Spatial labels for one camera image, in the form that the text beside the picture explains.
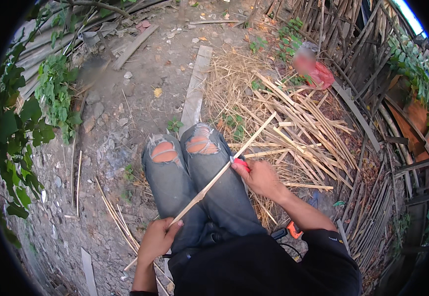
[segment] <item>forearm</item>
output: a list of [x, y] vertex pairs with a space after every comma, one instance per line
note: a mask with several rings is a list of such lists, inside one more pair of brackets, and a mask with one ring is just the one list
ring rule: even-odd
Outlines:
[[292, 221], [298, 225], [300, 230], [326, 229], [336, 231], [331, 220], [322, 212], [307, 204], [286, 187], [283, 187], [272, 197], [288, 214]]
[[132, 291], [158, 293], [153, 261], [144, 262], [143, 260], [138, 260]]

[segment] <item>person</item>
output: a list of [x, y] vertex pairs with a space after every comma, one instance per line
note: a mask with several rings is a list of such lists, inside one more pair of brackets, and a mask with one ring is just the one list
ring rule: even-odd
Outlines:
[[[182, 220], [173, 217], [232, 155], [224, 137], [198, 123], [180, 142], [149, 139], [142, 165], [162, 219], [149, 224], [140, 244], [132, 296], [157, 295], [154, 260], [171, 248], [174, 295], [359, 295], [361, 275], [330, 219], [290, 192], [265, 161], [236, 163]], [[308, 251], [296, 263], [261, 225], [247, 196], [276, 202], [303, 231]]]

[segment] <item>left hand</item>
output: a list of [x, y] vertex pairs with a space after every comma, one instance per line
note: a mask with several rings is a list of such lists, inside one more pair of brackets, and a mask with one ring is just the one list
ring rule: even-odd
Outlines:
[[183, 226], [180, 220], [168, 227], [173, 221], [172, 217], [152, 221], [145, 231], [140, 243], [138, 262], [152, 263], [158, 256], [165, 255], [172, 246], [175, 234]]

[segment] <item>ripped jeans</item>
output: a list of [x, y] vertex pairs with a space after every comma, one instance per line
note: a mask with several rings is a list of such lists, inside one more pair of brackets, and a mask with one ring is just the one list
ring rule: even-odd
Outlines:
[[[142, 165], [161, 218], [175, 217], [229, 161], [223, 135], [198, 123], [181, 141], [155, 135], [144, 149]], [[172, 253], [203, 248], [236, 236], [266, 234], [247, 196], [241, 177], [229, 168], [183, 217]]]

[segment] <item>hand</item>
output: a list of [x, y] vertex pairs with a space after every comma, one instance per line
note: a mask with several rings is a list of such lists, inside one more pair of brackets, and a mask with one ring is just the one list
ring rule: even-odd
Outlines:
[[141, 262], [150, 264], [155, 258], [168, 252], [175, 239], [175, 234], [183, 226], [183, 221], [180, 220], [169, 228], [172, 221], [173, 218], [169, 217], [149, 223], [140, 243], [138, 264]]
[[244, 166], [237, 163], [231, 164], [231, 168], [244, 179], [254, 193], [277, 202], [286, 187], [279, 181], [278, 175], [272, 165], [264, 160], [253, 161], [247, 159], [246, 162], [250, 173], [246, 171]]

